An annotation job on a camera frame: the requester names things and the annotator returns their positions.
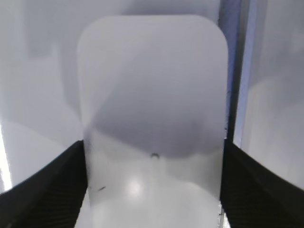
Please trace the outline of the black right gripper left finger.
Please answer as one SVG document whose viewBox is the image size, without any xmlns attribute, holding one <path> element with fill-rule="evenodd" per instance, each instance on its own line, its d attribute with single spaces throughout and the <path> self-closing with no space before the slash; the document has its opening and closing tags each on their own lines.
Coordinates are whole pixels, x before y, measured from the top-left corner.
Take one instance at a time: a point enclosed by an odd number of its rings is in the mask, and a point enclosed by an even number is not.
<svg viewBox="0 0 304 228">
<path fill-rule="evenodd" d="M 88 186 L 84 142 L 0 196 L 2 228 L 73 228 Z"/>
</svg>

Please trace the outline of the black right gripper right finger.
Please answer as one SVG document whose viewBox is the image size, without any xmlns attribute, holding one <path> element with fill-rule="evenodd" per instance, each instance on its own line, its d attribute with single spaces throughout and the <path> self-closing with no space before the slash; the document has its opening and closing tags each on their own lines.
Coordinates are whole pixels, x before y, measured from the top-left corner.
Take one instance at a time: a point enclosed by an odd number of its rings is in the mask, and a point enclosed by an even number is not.
<svg viewBox="0 0 304 228">
<path fill-rule="evenodd" d="M 220 201 L 232 228 L 302 228 L 304 191 L 225 140 Z"/>
</svg>

